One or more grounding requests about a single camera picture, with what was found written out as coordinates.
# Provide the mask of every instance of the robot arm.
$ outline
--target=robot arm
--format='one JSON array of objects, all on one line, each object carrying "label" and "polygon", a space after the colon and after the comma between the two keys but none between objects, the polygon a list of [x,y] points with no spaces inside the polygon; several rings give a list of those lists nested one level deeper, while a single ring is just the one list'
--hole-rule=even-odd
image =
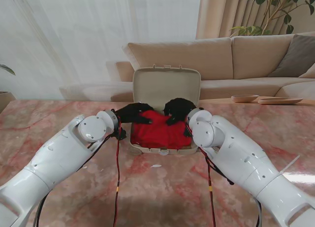
[{"label": "robot arm", "polygon": [[[206,110],[192,110],[187,122],[195,144],[229,180],[260,201],[281,227],[314,225],[315,199],[277,171],[257,143],[225,118]],[[291,223],[293,215],[308,205],[311,208]]]},{"label": "robot arm", "polygon": [[112,111],[74,118],[44,143],[32,160],[0,187],[2,227],[24,227],[35,206],[60,182],[75,173],[118,127]]}]

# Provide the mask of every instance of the wooden bowl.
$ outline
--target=wooden bowl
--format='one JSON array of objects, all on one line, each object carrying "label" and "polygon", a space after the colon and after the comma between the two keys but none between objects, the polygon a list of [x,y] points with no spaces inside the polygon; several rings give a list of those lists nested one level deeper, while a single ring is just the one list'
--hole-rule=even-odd
[{"label": "wooden bowl", "polygon": [[303,98],[291,98],[291,97],[272,97],[264,98],[258,101],[261,105],[292,105],[300,102]]},{"label": "wooden bowl", "polygon": [[231,96],[232,101],[235,103],[247,103],[255,100],[259,95],[234,95]]}]

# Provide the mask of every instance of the box lid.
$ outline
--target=box lid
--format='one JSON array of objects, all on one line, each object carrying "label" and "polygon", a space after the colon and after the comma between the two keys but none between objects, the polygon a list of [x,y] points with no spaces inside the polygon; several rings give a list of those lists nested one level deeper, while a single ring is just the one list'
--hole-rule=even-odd
[{"label": "box lid", "polygon": [[200,81],[200,73],[194,69],[167,65],[141,68],[133,75],[133,100],[147,103],[158,111],[177,97],[190,100],[197,106]]}]

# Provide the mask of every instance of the red towel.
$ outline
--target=red towel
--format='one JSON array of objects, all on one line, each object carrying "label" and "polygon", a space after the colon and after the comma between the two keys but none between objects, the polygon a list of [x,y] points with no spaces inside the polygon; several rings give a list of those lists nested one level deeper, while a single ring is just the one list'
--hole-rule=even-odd
[{"label": "red towel", "polygon": [[164,116],[156,111],[148,110],[140,115],[152,120],[152,124],[133,124],[131,143],[148,148],[181,149],[191,144],[191,137],[185,137],[185,123],[182,121],[168,126]]}]

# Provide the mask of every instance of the beige plastic box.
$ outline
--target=beige plastic box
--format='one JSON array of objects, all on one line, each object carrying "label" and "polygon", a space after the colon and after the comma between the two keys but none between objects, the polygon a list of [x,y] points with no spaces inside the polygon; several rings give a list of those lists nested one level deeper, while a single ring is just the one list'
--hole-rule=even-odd
[{"label": "beige plastic box", "polygon": [[[200,82],[200,73],[194,69],[173,68],[169,65],[141,68],[135,71],[133,75],[133,100],[134,102],[147,103],[161,114],[164,114],[165,104],[177,97],[190,100],[197,106]],[[132,149],[161,155],[190,155],[198,149],[194,142],[180,150],[141,147],[132,144],[130,140],[129,142]]]}]

